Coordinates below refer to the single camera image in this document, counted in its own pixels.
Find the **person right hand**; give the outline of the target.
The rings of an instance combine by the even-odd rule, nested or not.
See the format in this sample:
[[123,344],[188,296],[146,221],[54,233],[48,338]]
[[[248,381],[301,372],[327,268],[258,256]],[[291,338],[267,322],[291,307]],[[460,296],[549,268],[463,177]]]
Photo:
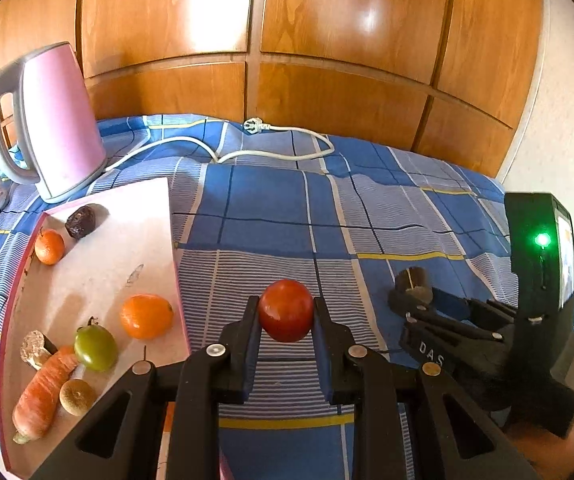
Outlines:
[[569,479],[574,472],[574,424],[566,437],[528,422],[516,422],[505,437],[522,453],[541,479]]

